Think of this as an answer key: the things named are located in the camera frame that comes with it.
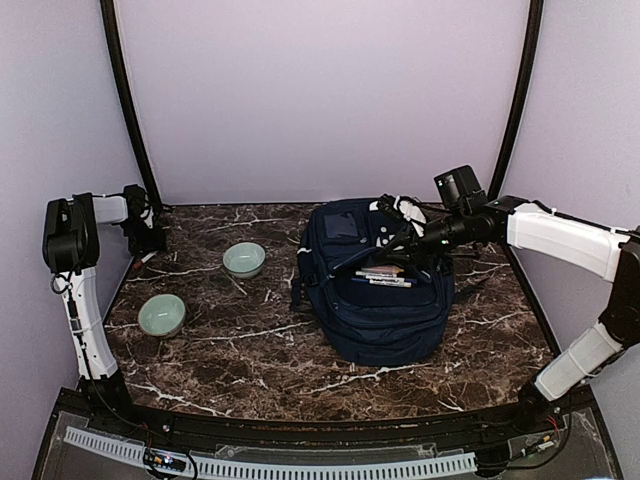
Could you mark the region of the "red white marker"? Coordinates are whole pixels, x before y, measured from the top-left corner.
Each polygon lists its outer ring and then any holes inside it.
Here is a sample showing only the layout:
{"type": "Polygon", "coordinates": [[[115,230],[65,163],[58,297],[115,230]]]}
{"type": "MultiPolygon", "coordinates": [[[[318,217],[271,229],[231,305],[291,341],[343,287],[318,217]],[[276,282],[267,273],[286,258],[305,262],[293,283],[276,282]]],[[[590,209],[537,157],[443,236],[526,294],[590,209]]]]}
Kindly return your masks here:
{"type": "Polygon", "coordinates": [[[149,260],[151,260],[154,256],[156,255],[156,252],[150,252],[146,255],[144,255],[140,260],[138,260],[134,265],[133,268],[135,270],[139,270],[141,269],[149,260]]]}

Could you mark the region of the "black white marker front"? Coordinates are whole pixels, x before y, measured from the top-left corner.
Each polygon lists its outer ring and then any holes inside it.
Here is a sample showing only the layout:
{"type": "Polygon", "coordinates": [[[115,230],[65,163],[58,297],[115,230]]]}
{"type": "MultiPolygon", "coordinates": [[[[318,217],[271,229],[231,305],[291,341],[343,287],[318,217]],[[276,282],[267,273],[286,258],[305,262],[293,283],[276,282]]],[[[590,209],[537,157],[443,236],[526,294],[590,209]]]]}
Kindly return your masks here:
{"type": "Polygon", "coordinates": [[[394,288],[411,288],[412,283],[406,281],[381,281],[381,280],[368,280],[368,283],[376,286],[394,287],[394,288]]]}

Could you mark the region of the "blue marker pen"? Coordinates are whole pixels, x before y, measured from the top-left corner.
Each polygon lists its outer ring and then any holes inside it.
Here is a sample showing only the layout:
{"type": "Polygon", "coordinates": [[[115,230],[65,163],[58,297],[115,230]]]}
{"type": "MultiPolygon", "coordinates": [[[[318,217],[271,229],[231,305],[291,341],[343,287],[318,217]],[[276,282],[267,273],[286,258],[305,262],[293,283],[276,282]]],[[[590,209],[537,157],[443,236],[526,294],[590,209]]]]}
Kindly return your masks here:
{"type": "Polygon", "coordinates": [[[404,281],[403,277],[398,277],[396,275],[386,275],[386,274],[376,274],[376,273],[358,273],[357,276],[370,279],[370,280],[381,280],[381,281],[404,281]]]}

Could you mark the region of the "navy blue student backpack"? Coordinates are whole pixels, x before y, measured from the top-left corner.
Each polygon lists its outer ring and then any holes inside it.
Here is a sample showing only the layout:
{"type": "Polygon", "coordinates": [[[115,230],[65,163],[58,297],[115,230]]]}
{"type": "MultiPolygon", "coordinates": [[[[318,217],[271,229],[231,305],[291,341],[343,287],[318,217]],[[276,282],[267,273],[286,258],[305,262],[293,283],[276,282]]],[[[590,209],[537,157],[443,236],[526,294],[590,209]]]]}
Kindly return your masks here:
{"type": "Polygon", "coordinates": [[[372,198],[346,199],[317,207],[297,251],[298,275],[291,308],[309,301],[329,343],[348,362],[361,366],[402,366],[432,354],[443,340],[455,297],[454,263],[435,254],[409,263],[398,251],[380,251],[401,227],[370,211],[372,198]],[[416,279],[411,288],[351,280],[362,268],[395,266],[398,277],[416,279]]]}

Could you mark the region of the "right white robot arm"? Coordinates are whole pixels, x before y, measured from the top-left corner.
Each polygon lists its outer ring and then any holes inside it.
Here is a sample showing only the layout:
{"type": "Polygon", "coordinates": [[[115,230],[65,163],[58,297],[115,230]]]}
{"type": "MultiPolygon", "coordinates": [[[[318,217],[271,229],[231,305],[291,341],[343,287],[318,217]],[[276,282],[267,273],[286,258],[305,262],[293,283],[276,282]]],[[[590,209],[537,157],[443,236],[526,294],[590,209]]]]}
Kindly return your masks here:
{"type": "Polygon", "coordinates": [[[461,245],[495,242],[528,260],[559,263],[567,272],[604,284],[596,319],[536,374],[528,397],[511,410],[511,426],[530,434],[547,420],[547,402],[564,397],[638,345],[639,233],[576,218],[538,200],[490,197],[469,165],[442,173],[434,182],[442,206],[435,220],[427,219],[424,207],[408,196],[380,199],[380,210],[402,224],[387,251],[415,260],[461,245]]]}

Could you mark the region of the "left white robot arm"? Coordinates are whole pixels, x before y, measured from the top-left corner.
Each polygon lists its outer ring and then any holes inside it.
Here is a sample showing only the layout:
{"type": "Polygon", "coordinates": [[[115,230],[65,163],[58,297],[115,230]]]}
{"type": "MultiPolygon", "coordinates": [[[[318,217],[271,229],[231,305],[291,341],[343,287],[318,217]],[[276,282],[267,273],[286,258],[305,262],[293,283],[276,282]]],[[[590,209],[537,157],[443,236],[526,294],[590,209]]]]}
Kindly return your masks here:
{"type": "Polygon", "coordinates": [[[83,193],[51,200],[46,207],[42,254],[52,274],[50,288],[65,306],[79,385],[87,397],[108,400],[101,417],[120,436],[134,435],[141,427],[141,415],[122,399],[127,395],[123,374],[109,347],[98,305],[98,227],[119,227],[140,266],[166,248],[166,236],[156,217],[146,191],[135,184],[120,193],[83,193]]]}

